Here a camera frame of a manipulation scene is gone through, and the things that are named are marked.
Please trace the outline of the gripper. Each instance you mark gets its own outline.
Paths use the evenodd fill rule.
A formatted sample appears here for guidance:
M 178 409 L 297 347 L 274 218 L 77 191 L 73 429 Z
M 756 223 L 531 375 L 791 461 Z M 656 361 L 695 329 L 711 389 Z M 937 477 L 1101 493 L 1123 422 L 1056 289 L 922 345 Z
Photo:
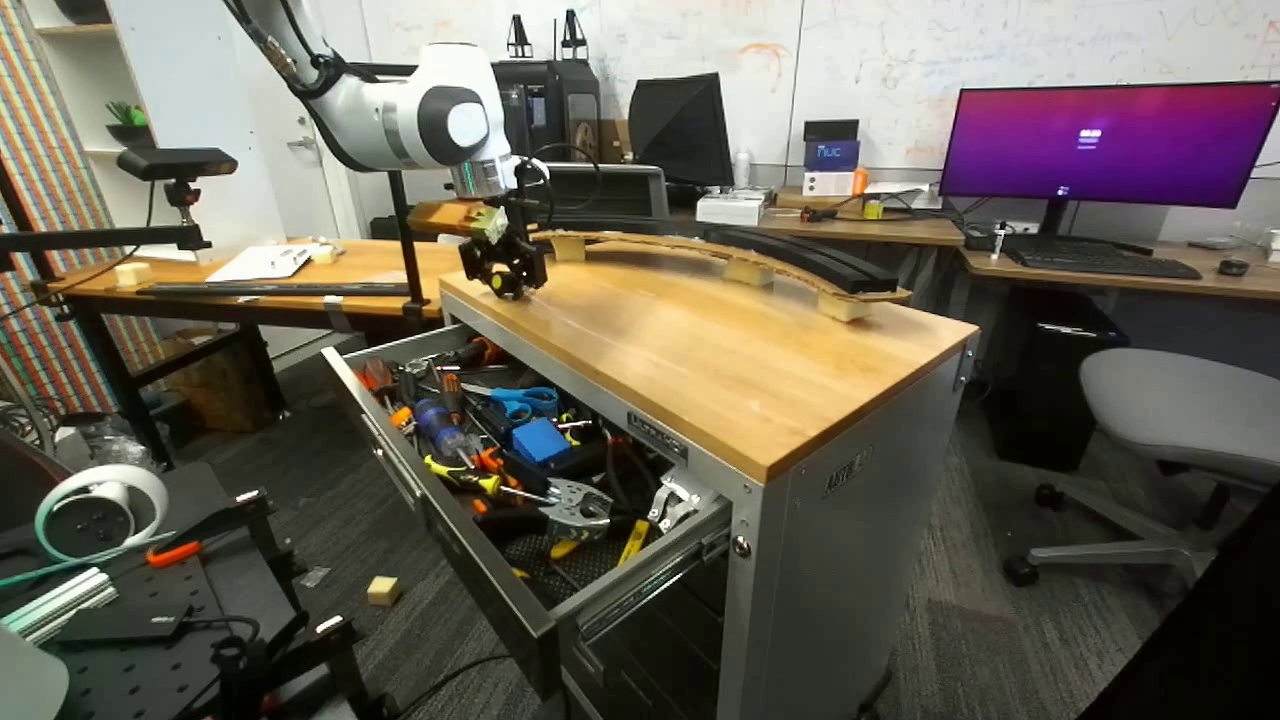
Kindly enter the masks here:
M 521 300 L 548 279 L 545 256 L 530 238 L 540 205 L 522 193 L 485 199 L 484 205 L 494 209 L 494 225 L 486 240 L 472 238 L 460 246 L 463 273 L 495 293 L 503 290 L 504 299 Z M 503 278 L 495 263 L 509 263 Z

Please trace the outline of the yellow black screwdriver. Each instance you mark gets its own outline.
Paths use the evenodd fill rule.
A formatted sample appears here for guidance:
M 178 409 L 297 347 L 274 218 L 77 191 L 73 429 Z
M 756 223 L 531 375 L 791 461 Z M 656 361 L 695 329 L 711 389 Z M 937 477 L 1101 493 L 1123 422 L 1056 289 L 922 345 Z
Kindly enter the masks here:
M 434 477 L 465 492 L 498 497 L 504 487 L 504 482 L 497 474 L 465 465 L 457 468 L 449 466 L 438 462 L 431 455 L 425 456 L 422 462 Z

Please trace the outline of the open drawer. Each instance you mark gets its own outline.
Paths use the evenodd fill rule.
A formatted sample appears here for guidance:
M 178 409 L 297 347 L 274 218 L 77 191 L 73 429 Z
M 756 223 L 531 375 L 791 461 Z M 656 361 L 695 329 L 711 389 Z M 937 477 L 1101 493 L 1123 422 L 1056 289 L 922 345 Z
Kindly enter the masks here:
M 548 697 L 573 680 L 582 708 L 603 717 L 713 717 L 730 502 L 713 495 L 669 533 L 652 532 L 621 568 L 628 527 L 556 561 L 552 538 L 534 521 L 475 521 L 466 496 L 416 457 L 357 377 L 365 359 L 410 361 L 470 336 L 458 324 L 352 354 L 326 348 L 323 359 L 365 442 L 361 413 L 417 473 L 425 498 L 415 515 L 536 693 Z

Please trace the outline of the grey black machine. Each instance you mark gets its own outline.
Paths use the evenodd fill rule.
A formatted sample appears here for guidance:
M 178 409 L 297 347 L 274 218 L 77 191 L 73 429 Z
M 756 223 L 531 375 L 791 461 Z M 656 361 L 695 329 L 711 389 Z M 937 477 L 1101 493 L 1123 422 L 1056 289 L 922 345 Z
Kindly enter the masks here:
M 669 218 L 666 173 L 654 165 L 549 161 L 556 217 Z

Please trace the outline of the blue scissors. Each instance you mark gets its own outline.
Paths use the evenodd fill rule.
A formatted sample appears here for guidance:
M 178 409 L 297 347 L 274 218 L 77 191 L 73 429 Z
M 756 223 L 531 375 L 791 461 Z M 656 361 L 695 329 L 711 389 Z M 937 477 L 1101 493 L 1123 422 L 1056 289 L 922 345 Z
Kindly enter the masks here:
M 548 387 L 531 388 L 493 388 L 488 397 L 500 407 L 506 419 L 516 425 L 535 418 L 550 418 L 559 414 L 561 397 Z

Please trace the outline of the black 3d printer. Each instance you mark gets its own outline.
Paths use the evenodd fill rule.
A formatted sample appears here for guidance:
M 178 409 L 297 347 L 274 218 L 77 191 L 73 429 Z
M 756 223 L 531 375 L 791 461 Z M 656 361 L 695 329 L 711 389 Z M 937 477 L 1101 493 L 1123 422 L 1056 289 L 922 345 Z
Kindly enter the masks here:
M 573 9 L 553 24 L 554 55 L 532 58 L 524 19 L 511 17 L 509 58 L 493 64 L 513 151 L 552 161 L 598 160 L 600 86 L 589 64 L 589 41 Z

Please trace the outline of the blue box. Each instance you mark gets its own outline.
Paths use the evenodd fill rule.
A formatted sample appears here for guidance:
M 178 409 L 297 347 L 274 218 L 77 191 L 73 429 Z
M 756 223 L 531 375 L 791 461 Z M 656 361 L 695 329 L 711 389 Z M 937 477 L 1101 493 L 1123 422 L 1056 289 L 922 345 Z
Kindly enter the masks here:
M 854 138 L 806 141 L 804 168 L 810 173 L 852 173 L 860 167 L 861 143 Z
M 512 429 L 511 443 L 516 455 L 539 466 L 545 466 L 572 450 L 572 445 L 556 423 L 543 416 Z

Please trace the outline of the curved cardboard strip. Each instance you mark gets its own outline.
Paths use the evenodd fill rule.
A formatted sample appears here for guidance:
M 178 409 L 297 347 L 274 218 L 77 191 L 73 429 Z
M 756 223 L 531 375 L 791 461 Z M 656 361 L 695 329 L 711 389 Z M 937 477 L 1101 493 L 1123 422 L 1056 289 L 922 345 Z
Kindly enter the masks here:
M 809 287 L 815 291 L 815 296 L 819 292 L 836 293 L 845 297 L 859 299 L 874 304 L 906 304 L 911 299 L 913 292 L 899 287 L 897 291 L 891 293 L 861 293 L 850 295 L 838 292 L 831 283 L 817 278 L 806 272 L 799 270 L 795 266 L 790 266 L 786 263 L 781 263 L 760 255 L 758 252 L 739 250 L 726 246 L 719 246 L 716 243 L 708 243 L 700 240 L 685 240 L 678 236 L 652 236 L 652 234 L 635 234 L 623 232 L 586 232 L 586 231 L 541 231 L 532 234 L 532 241 L 544 247 L 549 247 L 549 237 L 553 234 L 580 234 L 586 240 L 586 260 L 588 250 L 598 247 L 600 245 L 625 245 L 632 249 L 643 249 L 645 252 L 658 252 L 658 254 L 672 254 L 682 252 L 689 256 L 701 256 L 713 258 L 721 263 L 721 273 L 724 264 L 731 258 L 741 258 L 746 260 L 753 260 L 760 264 L 767 264 L 774 270 L 774 279 L 778 275 L 786 277 L 791 281 L 796 281 L 800 284 Z

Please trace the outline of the black monitor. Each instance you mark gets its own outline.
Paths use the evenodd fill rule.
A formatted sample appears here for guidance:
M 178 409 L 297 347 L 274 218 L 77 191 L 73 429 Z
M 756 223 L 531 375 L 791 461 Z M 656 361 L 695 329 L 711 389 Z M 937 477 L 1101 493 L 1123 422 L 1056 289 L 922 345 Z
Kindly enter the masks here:
M 639 164 L 667 181 L 710 187 L 733 183 L 721 76 L 640 79 L 628 105 L 628 136 Z

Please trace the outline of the black flat bar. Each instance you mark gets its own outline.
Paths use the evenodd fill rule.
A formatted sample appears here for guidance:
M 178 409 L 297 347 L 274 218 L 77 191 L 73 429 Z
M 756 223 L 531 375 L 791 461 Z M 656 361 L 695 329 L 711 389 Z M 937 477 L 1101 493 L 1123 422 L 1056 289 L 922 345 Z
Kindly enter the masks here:
M 406 283 L 178 283 L 163 282 L 136 291 L 141 296 L 191 297 L 408 297 Z

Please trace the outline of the silver tool cabinet wood top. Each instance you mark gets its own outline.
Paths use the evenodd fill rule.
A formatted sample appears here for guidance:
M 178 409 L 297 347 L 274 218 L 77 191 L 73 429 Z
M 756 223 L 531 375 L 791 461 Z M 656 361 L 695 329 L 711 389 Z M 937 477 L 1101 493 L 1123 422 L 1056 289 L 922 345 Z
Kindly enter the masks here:
M 978 328 L 904 304 L 841 323 L 796 281 L 596 255 L 520 301 L 442 275 L 443 328 L 497 342 L 730 502 L 713 717 L 878 720 Z

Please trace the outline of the white flat device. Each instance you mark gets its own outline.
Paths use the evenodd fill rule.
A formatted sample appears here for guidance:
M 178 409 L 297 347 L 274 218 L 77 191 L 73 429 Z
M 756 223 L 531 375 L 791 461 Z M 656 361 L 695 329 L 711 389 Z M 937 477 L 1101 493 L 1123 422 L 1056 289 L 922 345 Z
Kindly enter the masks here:
M 772 188 L 737 188 L 703 195 L 695 220 L 704 224 L 758 227 L 774 199 Z

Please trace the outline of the sheet of paper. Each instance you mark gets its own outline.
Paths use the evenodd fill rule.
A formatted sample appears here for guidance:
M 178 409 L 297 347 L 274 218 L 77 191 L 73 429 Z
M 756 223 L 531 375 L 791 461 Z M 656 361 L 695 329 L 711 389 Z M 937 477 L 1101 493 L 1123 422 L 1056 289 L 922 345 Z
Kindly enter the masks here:
M 280 243 L 247 247 L 218 268 L 207 283 L 276 281 L 291 278 L 320 243 Z

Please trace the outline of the wooden table black legs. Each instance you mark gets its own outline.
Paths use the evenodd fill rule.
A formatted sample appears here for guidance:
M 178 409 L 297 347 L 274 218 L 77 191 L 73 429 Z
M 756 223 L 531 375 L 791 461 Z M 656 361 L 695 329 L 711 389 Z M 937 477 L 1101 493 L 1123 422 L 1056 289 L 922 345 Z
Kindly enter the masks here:
M 460 254 L 453 246 L 428 242 L 416 243 L 415 256 L 425 299 L 419 320 L 406 315 L 402 297 L 346 297 L 339 310 L 329 311 L 320 297 L 268 296 L 241 302 L 233 297 L 140 295 L 132 288 L 119 290 L 113 270 L 105 265 L 82 268 L 55 282 L 40 281 L 36 290 L 40 295 L 54 292 L 58 296 L 52 306 L 67 310 L 78 325 L 123 416 L 157 462 L 170 469 L 174 461 L 143 401 L 141 391 L 145 386 L 228 345 L 241 343 L 265 392 L 268 407 L 280 414 L 285 410 L 285 397 L 275 379 L 262 327 L 361 333 L 374 337 L 378 343 L 435 329 L 443 318 L 438 279 L 461 270 Z M 233 323 L 237 328 L 219 334 L 211 348 L 187 351 L 133 372 L 123 357 L 123 345 L 108 331 L 108 315 Z

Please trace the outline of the silver locking pliers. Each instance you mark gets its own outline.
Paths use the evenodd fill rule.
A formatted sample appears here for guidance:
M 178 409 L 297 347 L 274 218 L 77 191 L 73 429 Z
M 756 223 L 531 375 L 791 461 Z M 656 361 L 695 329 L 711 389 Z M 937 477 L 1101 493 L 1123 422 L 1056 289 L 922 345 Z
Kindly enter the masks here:
M 710 497 L 712 492 L 687 473 L 667 471 L 659 479 L 646 519 L 660 534 L 669 533 L 698 514 Z

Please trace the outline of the cardboard box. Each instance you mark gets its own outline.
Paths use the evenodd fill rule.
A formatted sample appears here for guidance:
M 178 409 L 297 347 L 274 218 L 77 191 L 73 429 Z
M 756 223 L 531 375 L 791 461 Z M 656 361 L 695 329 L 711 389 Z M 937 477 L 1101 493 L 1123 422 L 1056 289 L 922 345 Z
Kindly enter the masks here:
M 189 401 L 204 429 L 251 433 L 270 421 L 262 387 L 238 342 L 172 373 L 166 386 Z

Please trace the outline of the black curved track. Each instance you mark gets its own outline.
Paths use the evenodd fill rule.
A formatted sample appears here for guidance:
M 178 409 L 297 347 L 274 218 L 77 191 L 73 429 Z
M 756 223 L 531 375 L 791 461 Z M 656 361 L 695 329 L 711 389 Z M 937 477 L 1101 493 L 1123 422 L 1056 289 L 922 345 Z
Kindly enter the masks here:
M 809 245 L 801 238 L 739 225 L 703 225 L 701 237 L 719 246 L 758 252 L 831 283 L 850 295 L 891 293 L 899 278 L 851 252 Z

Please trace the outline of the potted plant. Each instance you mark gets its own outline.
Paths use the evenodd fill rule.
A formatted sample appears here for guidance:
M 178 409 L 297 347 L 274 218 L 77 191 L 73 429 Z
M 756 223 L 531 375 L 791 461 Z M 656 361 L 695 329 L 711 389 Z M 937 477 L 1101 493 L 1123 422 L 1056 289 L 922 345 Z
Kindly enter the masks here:
M 111 120 L 108 133 L 124 149 L 155 149 L 154 133 L 141 105 L 113 100 L 105 104 Z

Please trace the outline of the white shelf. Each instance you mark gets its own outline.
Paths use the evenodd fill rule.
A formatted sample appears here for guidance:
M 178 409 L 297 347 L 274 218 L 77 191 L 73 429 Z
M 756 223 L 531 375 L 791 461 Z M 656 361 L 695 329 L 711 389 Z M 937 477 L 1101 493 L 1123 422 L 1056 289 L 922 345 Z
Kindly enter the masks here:
M 143 108 L 108 0 L 17 1 L 35 32 L 35 46 L 108 220 L 125 227 L 159 223 L 157 193 L 116 165 L 125 149 L 105 128 L 111 120 L 106 102 Z

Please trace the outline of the white hand controller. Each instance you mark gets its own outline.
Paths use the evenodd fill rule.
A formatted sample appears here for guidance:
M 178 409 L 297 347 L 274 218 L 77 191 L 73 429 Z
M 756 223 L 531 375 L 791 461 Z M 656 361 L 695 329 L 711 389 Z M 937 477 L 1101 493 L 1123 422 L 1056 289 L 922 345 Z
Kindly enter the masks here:
M 68 477 L 42 498 L 35 534 L 58 561 L 90 561 L 157 538 L 169 509 L 169 489 L 154 471 L 99 465 Z

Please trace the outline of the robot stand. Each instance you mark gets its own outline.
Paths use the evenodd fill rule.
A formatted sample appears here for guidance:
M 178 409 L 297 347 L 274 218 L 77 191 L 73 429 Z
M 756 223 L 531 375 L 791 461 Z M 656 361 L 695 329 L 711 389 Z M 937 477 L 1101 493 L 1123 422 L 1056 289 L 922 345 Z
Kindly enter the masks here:
M 12 612 L 91 568 L 119 596 L 40 646 L 0 625 L 0 720 L 282 720 L 324 682 L 355 720 L 389 720 L 390 698 L 355 657 L 355 625 L 312 623 L 301 607 L 293 580 L 303 569 L 276 542 L 266 492 L 230 497 L 205 464 L 160 478 L 170 509 L 157 538 L 70 562 L 40 544 L 52 584 Z M 165 541 L 205 546 L 152 569 L 145 552 Z

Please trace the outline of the whiteboard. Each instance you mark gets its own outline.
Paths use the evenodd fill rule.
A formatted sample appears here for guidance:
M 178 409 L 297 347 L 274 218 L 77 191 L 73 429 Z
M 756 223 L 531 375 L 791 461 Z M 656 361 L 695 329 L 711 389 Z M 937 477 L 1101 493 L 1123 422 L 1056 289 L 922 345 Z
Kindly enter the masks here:
M 1280 79 L 1280 0 L 805 0 L 794 131 L 937 169 L 963 88 Z

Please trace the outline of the black computer tower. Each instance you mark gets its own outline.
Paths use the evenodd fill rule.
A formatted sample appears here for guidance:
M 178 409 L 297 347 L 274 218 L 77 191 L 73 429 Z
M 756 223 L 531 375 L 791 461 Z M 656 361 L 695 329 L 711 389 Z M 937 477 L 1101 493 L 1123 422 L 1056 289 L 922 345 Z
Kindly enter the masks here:
M 1015 286 L 996 328 L 983 401 L 996 454 L 1050 471 L 1075 471 L 1096 429 L 1079 372 L 1128 334 L 1085 295 Z

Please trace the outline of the aluminium profile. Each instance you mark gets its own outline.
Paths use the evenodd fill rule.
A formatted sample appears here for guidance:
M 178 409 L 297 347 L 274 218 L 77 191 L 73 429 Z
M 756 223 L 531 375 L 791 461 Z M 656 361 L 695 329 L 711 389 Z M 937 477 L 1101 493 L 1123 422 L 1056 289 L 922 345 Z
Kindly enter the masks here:
M 91 568 L 0 618 L 0 625 L 40 646 L 54 638 L 79 610 L 101 609 L 118 596 L 110 577 Z

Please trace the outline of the black keyboard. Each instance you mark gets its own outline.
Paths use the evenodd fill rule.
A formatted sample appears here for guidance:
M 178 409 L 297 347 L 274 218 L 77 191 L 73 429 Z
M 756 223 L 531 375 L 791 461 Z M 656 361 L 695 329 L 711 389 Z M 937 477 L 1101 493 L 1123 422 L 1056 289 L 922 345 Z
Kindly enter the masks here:
M 1038 270 L 1199 281 L 1202 274 L 1175 259 L 1129 252 L 1105 243 L 1024 243 L 1006 252 Z

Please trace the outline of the wooden desk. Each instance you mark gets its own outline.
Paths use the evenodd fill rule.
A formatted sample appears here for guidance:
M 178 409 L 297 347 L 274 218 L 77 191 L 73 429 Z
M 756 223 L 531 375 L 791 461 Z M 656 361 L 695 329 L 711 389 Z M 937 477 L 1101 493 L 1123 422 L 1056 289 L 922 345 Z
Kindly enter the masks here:
M 1247 299 L 1280 304 L 1280 266 L 1267 264 L 1266 252 L 1258 249 L 1228 254 L 1165 243 L 1155 250 L 1156 258 L 1179 260 L 1197 269 L 1201 273 L 1198 281 L 1041 270 L 1021 266 L 1006 256 L 992 260 L 987 252 L 982 251 L 960 249 L 959 252 L 965 269 L 973 275 L 984 278 L 1165 293 L 1190 293 L 1216 299 Z M 1221 275 L 1217 273 L 1217 269 L 1225 258 L 1245 260 L 1251 264 L 1251 269 L 1239 277 Z

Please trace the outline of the wide monitor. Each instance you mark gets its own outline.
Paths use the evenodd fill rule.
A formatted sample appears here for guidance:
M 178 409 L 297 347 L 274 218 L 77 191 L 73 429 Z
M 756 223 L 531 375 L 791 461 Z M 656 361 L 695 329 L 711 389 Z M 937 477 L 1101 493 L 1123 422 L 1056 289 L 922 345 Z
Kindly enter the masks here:
M 945 197 L 1234 209 L 1280 82 L 964 88 Z

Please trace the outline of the grey office chair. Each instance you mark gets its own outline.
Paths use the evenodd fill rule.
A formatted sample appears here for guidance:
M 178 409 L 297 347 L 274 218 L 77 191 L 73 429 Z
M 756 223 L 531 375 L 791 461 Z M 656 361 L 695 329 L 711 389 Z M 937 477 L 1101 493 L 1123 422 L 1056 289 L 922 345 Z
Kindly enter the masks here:
M 1280 379 L 1185 354 L 1111 348 L 1079 370 L 1098 428 L 1166 477 L 1199 471 L 1215 487 L 1193 528 L 1178 530 L 1092 492 L 1076 480 L 1043 483 L 1043 509 L 1074 502 L 1129 537 L 1093 544 L 1033 547 L 1006 557 L 1005 579 L 1037 583 L 1066 565 L 1167 566 L 1194 585 L 1219 552 L 1215 527 L 1234 489 L 1262 496 L 1280 487 Z

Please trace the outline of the blue handled screwdriver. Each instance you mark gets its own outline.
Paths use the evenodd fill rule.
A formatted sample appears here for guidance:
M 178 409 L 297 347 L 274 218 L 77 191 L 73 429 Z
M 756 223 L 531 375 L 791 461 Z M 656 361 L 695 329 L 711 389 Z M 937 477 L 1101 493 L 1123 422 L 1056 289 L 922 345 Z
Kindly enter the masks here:
M 434 447 L 440 464 L 457 461 L 472 466 L 468 437 L 445 407 L 434 400 L 422 398 L 413 405 L 412 415 L 417 433 Z

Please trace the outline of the orange handled clamp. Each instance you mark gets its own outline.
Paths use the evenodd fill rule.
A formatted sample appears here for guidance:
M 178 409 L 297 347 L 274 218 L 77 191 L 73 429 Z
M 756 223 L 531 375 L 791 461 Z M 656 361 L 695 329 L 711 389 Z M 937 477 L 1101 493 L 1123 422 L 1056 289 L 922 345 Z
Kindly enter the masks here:
M 182 541 L 152 544 L 145 552 L 147 565 L 152 569 L 173 568 L 188 559 L 197 557 L 204 550 L 202 541 Z

